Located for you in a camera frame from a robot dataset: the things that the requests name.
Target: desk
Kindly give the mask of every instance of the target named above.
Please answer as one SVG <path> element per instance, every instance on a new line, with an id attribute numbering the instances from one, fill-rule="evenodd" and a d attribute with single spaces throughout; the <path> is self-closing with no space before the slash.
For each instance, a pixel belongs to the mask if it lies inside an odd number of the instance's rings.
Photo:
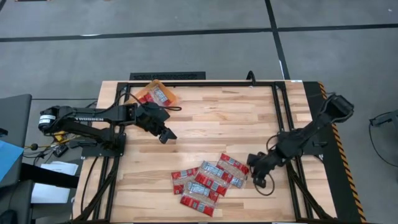
<path id="1" fill-rule="evenodd" d="M 117 85 L 117 82 L 103 82 L 98 108 L 107 108 L 113 103 Z M 289 81 L 286 87 L 294 125 L 303 127 L 312 120 L 303 83 Z M 127 143 L 119 163 L 111 222 L 294 221 L 285 167 L 271 172 L 275 192 L 270 197 L 259 195 L 249 178 L 244 189 L 232 187 L 227 191 L 213 218 L 179 204 L 180 195 L 172 193 L 170 173 L 173 171 L 197 167 L 204 160 L 215 162 L 222 152 L 245 163 L 249 153 L 266 151 L 266 141 L 279 131 L 271 88 L 190 86 L 171 90 L 180 98 L 179 106 L 183 109 L 170 111 L 166 125 L 178 139 L 162 145 L 156 137 L 135 126 L 126 128 Z M 279 102 L 285 114 L 281 94 Z M 94 126 L 105 128 L 106 124 Z M 313 156 L 303 156 L 302 160 L 309 191 L 325 211 L 335 217 L 323 164 Z M 88 181 L 84 207 L 97 191 L 101 161 L 99 158 Z M 73 205 L 74 216 L 80 214 L 82 191 L 92 162 L 93 158 L 89 158 L 83 163 Z M 271 182 L 268 183 L 265 191 L 270 190 Z M 304 217 L 300 192 L 298 197 Z M 99 217 L 104 215 L 106 199 L 105 193 Z"/>

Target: butcher block tabletop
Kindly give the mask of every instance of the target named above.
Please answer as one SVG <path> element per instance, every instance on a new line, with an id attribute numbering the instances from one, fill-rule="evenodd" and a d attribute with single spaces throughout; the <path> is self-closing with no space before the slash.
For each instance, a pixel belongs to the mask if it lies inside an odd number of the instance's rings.
<path id="1" fill-rule="evenodd" d="M 118 82 L 103 82 L 97 108 L 112 105 L 117 85 Z M 271 171 L 275 180 L 275 191 L 272 195 L 260 195 L 249 177 L 243 189 L 231 187 L 227 190 L 225 197 L 219 199 L 213 217 L 180 204 L 181 195 L 173 193 L 171 172 L 198 167 L 203 161 L 216 163 L 221 153 L 245 164 L 249 153 L 267 152 L 267 140 L 279 130 L 271 87 L 169 88 L 177 95 L 178 106 L 182 110 L 169 111 L 170 118 L 165 123 L 178 139 L 161 144 L 158 137 L 136 126 L 126 127 L 127 142 L 119 163 L 111 222 L 294 221 L 285 167 L 276 167 Z M 294 126 L 304 127 L 311 122 L 312 117 L 303 83 L 286 81 L 286 88 Z M 134 87 L 131 92 L 136 93 L 140 89 L 141 87 Z M 279 92 L 278 96 L 287 127 L 282 93 Z M 94 123 L 93 126 L 105 128 L 107 124 Z M 274 144 L 274 140 L 269 143 L 270 147 Z M 98 159 L 88 180 L 83 208 L 98 189 L 102 160 Z M 74 217 L 80 214 L 81 196 L 93 161 L 94 158 L 84 160 L 73 204 Z M 322 162 L 313 156 L 303 156 L 302 161 L 309 191 L 325 211 L 335 217 Z M 267 187 L 260 189 L 264 193 L 272 189 L 268 176 L 266 180 Z M 305 216 L 302 194 L 299 190 L 297 192 L 301 214 Z M 100 218 L 104 217 L 107 194 L 105 192 L 103 196 Z"/>

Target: black metal frame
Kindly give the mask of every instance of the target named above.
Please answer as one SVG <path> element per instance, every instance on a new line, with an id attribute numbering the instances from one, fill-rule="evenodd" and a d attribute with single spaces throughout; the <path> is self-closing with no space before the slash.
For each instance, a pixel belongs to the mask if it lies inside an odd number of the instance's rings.
<path id="1" fill-rule="evenodd" d="M 122 91 L 129 93 L 131 91 L 132 87 L 144 87 L 149 82 L 150 81 L 134 82 L 134 83 L 120 82 L 117 85 L 115 99 L 119 98 Z M 282 97 L 284 99 L 284 107 L 286 110 L 287 122 L 289 124 L 289 129 L 290 130 L 294 129 L 292 113 L 290 110 L 290 105 L 289 105 L 289 100 L 288 100 L 287 91 L 286 91 L 286 87 L 285 87 L 285 82 L 283 82 L 283 81 L 273 81 L 273 82 L 260 81 L 259 82 L 259 81 L 256 81 L 256 78 L 255 78 L 253 72 L 250 71 L 246 77 L 246 80 L 243 80 L 241 82 L 195 82 L 195 81 L 190 81 L 190 82 L 164 82 L 163 84 L 165 86 L 169 86 L 169 87 L 176 87 L 176 86 L 269 86 L 272 88 L 272 95 L 274 98 L 279 130 L 284 131 L 282 111 L 280 108 L 278 92 L 277 92 L 277 89 L 280 89 L 282 92 Z M 124 101 L 127 101 L 128 99 L 129 99 L 129 95 L 126 95 L 124 97 Z M 114 166 L 117 165 L 116 167 L 118 167 L 119 160 L 120 160 L 119 157 L 115 157 L 114 163 L 116 163 L 116 164 L 113 164 L 113 165 Z M 296 157 L 295 160 L 296 160 L 296 165 L 297 165 L 297 170 L 298 170 L 298 179 L 303 184 L 303 186 L 305 188 L 307 188 L 301 158 Z M 109 158 L 105 157 L 104 161 L 103 161 L 103 166 L 101 169 L 101 176 L 99 178 L 99 186 L 98 186 L 99 189 L 102 186 L 104 179 L 106 177 L 106 170 L 108 168 L 108 163 L 109 163 Z M 293 208 L 294 208 L 295 218 L 296 218 L 296 220 L 300 220 L 302 217 L 300 214 L 299 200 L 298 200 L 297 191 L 295 188 L 295 181 L 290 175 L 288 176 L 288 179 L 289 179 L 290 192 L 292 194 L 292 204 L 293 204 Z M 106 204 L 106 211 L 105 211 L 105 217 L 104 217 L 105 220 L 110 220 L 110 218 L 111 218 L 111 210 L 112 210 L 112 205 L 113 205 L 115 185 L 116 185 L 116 178 L 112 181 L 112 183 L 110 184 L 110 187 L 109 187 L 108 201 Z M 306 213 L 307 213 L 307 218 L 313 219 L 311 205 L 306 198 L 304 198 L 304 201 L 305 201 L 305 209 L 306 209 Z M 98 219 L 99 211 L 100 211 L 100 202 L 97 204 L 97 206 L 95 208 L 94 215 L 93 215 L 94 220 Z"/>

